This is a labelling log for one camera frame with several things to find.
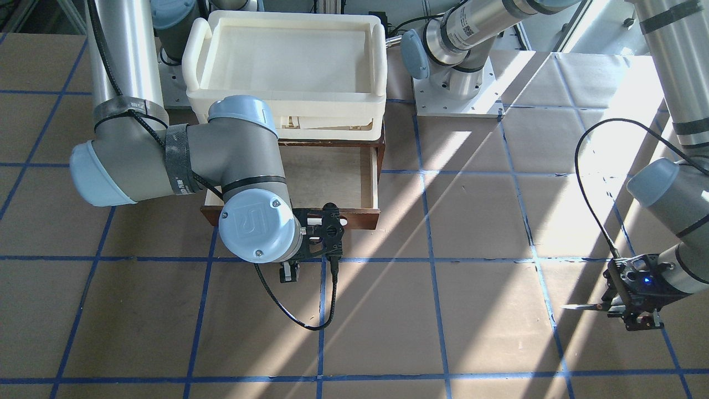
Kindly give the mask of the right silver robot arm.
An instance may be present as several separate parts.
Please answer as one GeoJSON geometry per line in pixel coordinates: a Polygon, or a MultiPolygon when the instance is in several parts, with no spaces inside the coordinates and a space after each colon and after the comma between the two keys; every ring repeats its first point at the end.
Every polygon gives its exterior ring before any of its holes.
{"type": "Polygon", "coordinates": [[[170,125],[162,102],[148,1],[87,1],[95,139],[69,159],[74,187],[97,207],[207,189],[223,200],[225,246],[255,264],[281,263],[296,280],[305,222],[291,209],[268,105],[216,101],[207,121],[170,125]]]}

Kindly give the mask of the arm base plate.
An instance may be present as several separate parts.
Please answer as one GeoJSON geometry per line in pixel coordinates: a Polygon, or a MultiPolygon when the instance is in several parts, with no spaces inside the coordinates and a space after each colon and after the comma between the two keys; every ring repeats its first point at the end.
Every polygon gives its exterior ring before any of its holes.
{"type": "Polygon", "coordinates": [[[419,116],[500,119],[506,114],[491,61],[473,73],[445,68],[428,79],[413,79],[419,116]]]}

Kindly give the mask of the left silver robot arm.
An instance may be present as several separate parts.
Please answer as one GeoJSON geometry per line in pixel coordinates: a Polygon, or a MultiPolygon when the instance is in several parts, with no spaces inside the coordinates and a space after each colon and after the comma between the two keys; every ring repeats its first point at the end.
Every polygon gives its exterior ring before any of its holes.
{"type": "MultiPolygon", "coordinates": [[[[488,86],[483,73],[494,38],[529,17],[554,15],[575,1],[463,1],[420,30],[403,34],[401,54],[424,94],[461,107],[488,86]]],[[[669,112],[678,161],[665,157],[634,172],[627,190],[674,233],[678,243],[658,257],[659,271],[645,287],[668,288],[683,298],[707,290],[707,2],[633,1],[634,16],[651,57],[634,73],[620,58],[590,66],[563,55],[560,74],[570,91],[600,91],[631,79],[628,106],[643,94],[669,112]]]]}

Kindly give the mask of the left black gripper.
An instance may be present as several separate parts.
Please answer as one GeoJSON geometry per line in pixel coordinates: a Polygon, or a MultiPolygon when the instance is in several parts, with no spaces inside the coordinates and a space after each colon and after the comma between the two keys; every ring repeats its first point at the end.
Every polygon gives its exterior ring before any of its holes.
{"type": "Polygon", "coordinates": [[[664,278],[664,266],[651,266],[651,276],[648,277],[648,289],[654,297],[660,298],[666,305],[679,300],[679,291],[664,278]]]}

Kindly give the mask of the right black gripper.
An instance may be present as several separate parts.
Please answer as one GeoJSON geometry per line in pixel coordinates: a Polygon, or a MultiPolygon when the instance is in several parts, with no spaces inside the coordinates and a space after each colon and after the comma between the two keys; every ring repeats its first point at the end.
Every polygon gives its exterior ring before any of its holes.
{"type": "Polygon", "coordinates": [[[297,282],[300,276],[300,260],[289,259],[288,263],[282,263],[280,268],[280,283],[297,282]]]}

